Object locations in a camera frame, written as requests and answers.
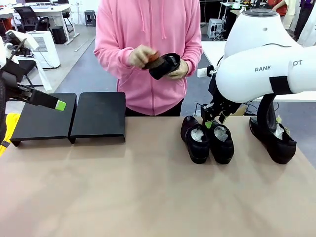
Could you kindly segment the yellow plastic part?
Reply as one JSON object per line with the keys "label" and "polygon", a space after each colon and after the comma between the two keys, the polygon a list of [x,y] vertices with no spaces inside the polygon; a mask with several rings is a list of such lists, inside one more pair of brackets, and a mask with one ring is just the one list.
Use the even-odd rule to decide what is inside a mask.
{"label": "yellow plastic part", "polygon": [[11,144],[11,137],[15,127],[19,121],[20,114],[9,113],[5,114],[4,120],[0,124],[0,157]]}

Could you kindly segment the black computer tower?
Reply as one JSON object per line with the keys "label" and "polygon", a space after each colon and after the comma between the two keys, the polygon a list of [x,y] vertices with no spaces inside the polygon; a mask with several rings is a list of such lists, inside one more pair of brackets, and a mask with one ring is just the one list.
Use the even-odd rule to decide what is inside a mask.
{"label": "black computer tower", "polygon": [[67,42],[64,29],[62,26],[55,26],[51,28],[51,31],[52,31],[54,41],[56,44],[64,44]]}

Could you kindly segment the grey stool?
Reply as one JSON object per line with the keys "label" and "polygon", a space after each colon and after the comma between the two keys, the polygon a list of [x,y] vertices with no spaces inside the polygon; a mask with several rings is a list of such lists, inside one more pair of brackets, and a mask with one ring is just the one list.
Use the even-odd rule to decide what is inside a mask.
{"label": "grey stool", "polygon": [[96,26],[96,14],[94,10],[86,10],[84,12],[85,16],[85,25],[86,26]]}

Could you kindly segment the black leather shoe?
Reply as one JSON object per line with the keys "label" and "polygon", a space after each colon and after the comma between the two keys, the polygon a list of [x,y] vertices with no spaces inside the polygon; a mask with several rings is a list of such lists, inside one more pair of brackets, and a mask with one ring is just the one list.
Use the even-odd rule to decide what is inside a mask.
{"label": "black leather shoe", "polygon": [[[195,128],[199,128],[204,132],[202,142],[197,142],[191,138],[191,130]],[[210,139],[207,135],[206,128],[202,126],[195,117],[186,116],[182,122],[180,135],[181,139],[186,144],[192,162],[196,164],[205,163],[210,152]]]}
{"label": "black leather shoe", "polygon": [[[214,128],[224,126],[228,131],[228,138],[225,142],[219,141],[214,135]],[[212,127],[208,131],[210,138],[210,150],[215,161],[219,164],[228,164],[234,155],[234,143],[230,130],[223,124],[213,121]]]}
{"label": "black leather shoe", "polygon": [[278,164],[287,164],[295,155],[297,142],[285,133],[283,139],[277,139],[274,134],[263,133],[256,116],[249,119],[251,133],[265,146],[271,159]]}
{"label": "black leather shoe", "polygon": [[149,65],[150,75],[159,80],[165,75],[177,70],[180,67],[181,58],[176,53],[168,53],[160,56]]}

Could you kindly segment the pink hoodie torso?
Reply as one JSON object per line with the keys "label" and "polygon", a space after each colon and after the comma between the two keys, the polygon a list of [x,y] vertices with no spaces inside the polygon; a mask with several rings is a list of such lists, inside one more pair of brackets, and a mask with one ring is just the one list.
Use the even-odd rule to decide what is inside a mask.
{"label": "pink hoodie torso", "polygon": [[[148,46],[182,59],[185,44],[201,35],[199,0],[101,0],[97,10],[95,41],[133,49]],[[187,81],[166,75],[154,79],[148,70],[133,67],[117,78],[117,91],[124,92],[126,107],[150,114],[163,113],[184,99]]]}

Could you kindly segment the white computer case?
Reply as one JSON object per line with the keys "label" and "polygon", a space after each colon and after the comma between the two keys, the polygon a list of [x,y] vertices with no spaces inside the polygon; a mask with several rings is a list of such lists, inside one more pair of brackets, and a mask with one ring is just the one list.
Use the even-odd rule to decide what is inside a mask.
{"label": "white computer case", "polygon": [[210,39],[216,38],[222,31],[223,21],[221,19],[210,18],[207,35]]}

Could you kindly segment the brown wooden shoe brush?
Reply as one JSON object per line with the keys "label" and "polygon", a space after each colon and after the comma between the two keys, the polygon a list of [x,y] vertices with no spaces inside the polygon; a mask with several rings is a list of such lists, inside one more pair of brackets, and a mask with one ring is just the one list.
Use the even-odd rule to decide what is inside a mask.
{"label": "brown wooden shoe brush", "polygon": [[149,70],[158,66],[160,53],[157,51],[154,55],[151,55],[148,59],[147,64],[142,68],[143,70]]}

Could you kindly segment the black mesh office chair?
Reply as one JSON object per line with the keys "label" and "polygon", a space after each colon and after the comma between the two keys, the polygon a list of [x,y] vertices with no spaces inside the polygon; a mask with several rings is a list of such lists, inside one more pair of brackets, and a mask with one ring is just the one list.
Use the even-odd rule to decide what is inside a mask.
{"label": "black mesh office chair", "polygon": [[47,31],[50,27],[48,17],[39,17],[29,6],[15,7],[15,12],[20,15],[24,31]]}

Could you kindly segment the white office desk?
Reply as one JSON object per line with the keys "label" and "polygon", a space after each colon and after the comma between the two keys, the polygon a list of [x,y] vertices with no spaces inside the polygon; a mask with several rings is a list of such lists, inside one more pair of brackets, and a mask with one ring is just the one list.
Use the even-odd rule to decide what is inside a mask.
{"label": "white office desk", "polygon": [[[61,20],[62,24],[63,24],[62,26],[63,26],[64,33],[65,33],[65,36],[67,39],[67,41],[64,43],[64,45],[70,44],[77,36],[79,36],[79,33],[76,32],[75,23],[74,23],[73,16],[72,16],[71,7],[73,7],[73,6],[74,6],[73,4],[62,4],[62,5],[50,6],[48,8],[34,9],[34,12],[37,16],[60,17],[62,19]],[[69,34],[67,27],[66,27],[66,23],[63,20],[63,16],[62,16],[63,12],[68,12],[70,15],[70,23],[72,24],[72,28],[73,28],[72,35]],[[0,10],[0,19],[11,18],[11,22],[12,22],[14,29],[18,30],[16,22],[15,22],[15,18],[14,18],[15,13],[16,12],[12,6],[5,7],[4,9]]]}

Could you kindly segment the white paper shoe stuffing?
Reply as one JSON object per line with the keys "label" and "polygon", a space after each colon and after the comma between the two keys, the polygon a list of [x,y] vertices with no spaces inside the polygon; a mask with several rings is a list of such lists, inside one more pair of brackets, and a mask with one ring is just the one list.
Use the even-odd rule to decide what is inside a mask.
{"label": "white paper shoe stuffing", "polygon": [[280,123],[277,123],[277,124],[276,124],[276,131],[274,132],[274,136],[275,136],[277,139],[282,140],[282,139],[283,139],[283,135],[284,135],[285,133],[286,133],[285,128],[283,128]]}
{"label": "white paper shoe stuffing", "polygon": [[225,142],[229,136],[228,131],[224,126],[215,127],[214,128],[214,135],[221,142]]}
{"label": "white paper shoe stuffing", "polygon": [[204,137],[204,132],[199,129],[199,128],[195,128],[193,130],[191,130],[191,138],[197,142],[202,142],[203,141],[203,137]]}

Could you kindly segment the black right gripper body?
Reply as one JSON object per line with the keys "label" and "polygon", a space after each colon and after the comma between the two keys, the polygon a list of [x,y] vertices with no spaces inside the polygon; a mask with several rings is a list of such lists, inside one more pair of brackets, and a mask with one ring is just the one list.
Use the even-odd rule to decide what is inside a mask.
{"label": "black right gripper body", "polygon": [[213,116],[219,116],[221,113],[224,116],[229,116],[237,111],[241,103],[235,103],[226,99],[218,90],[216,81],[211,81],[209,84],[209,92],[212,95],[211,111]]}

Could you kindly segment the person's right hand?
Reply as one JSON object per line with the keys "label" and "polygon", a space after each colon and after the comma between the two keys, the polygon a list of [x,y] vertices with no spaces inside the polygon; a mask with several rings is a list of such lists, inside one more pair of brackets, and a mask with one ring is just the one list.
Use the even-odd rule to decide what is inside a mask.
{"label": "person's right hand", "polygon": [[142,69],[156,53],[156,50],[145,45],[140,45],[131,52],[128,57],[128,63],[133,67]]}

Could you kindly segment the person's left hand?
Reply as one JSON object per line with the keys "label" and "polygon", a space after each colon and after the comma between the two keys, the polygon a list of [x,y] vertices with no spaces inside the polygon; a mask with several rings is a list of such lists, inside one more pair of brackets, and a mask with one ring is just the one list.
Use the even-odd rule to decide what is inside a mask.
{"label": "person's left hand", "polygon": [[184,60],[181,59],[179,68],[167,74],[166,76],[170,79],[182,79],[187,75],[188,70],[189,70],[188,64]]}

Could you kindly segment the black padded office chair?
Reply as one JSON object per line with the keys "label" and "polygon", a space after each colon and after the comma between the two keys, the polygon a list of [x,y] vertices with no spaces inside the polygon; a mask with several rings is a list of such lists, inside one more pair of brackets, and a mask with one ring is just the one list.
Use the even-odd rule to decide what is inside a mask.
{"label": "black padded office chair", "polygon": [[30,78],[28,77],[28,74],[33,68],[38,68],[36,62],[30,59],[19,60],[18,62],[18,64],[14,63],[13,61],[7,62],[8,65],[6,66],[5,71],[15,75],[17,82],[21,82],[23,78],[26,78],[30,87],[35,88],[36,86],[42,86],[41,84],[33,85]]}

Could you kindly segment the person's left forearm pink sleeve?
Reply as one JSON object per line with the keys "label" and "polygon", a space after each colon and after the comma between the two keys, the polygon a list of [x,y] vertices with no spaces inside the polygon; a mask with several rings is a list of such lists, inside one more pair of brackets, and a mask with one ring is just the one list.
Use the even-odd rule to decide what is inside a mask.
{"label": "person's left forearm pink sleeve", "polygon": [[182,59],[188,66],[186,76],[191,76],[197,69],[202,55],[201,35],[192,37],[186,44]]}

